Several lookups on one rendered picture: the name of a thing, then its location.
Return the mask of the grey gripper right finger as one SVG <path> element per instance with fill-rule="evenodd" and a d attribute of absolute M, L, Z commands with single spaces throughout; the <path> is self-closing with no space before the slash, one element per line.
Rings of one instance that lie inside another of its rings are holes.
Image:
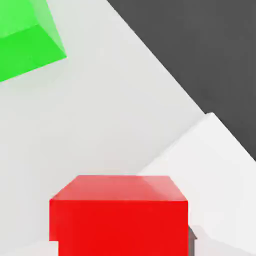
<path fill-rule="evenodd" d="M 188 256 L 248 256 L 248 252 L 214 240 L 193 225 L 188 227 Z"/>

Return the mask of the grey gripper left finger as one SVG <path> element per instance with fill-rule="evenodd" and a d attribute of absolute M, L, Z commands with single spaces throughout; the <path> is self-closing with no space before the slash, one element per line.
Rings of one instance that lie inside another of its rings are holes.
<path fill-rule="evenodd" d="M 58 256 L 58 249 L 55 241 L 40 241 L 18 249 L 13 256 Z"/>

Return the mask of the small red cube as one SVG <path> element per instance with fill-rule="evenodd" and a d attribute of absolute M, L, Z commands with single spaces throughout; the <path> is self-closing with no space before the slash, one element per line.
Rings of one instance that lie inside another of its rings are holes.
<path fill-rule="evenodd" d="M 168 176 L 79 175 L 49 201 L 58 256 L 188 256 L 188 200 Z"/>

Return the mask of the small green cube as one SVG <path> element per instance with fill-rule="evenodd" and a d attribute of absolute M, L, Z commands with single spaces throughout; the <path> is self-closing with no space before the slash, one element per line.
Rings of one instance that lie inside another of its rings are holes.
<path fill-rule="evenodd" d="M 0 0 L 0 82 L 66 56 L 47 0 Z"/>

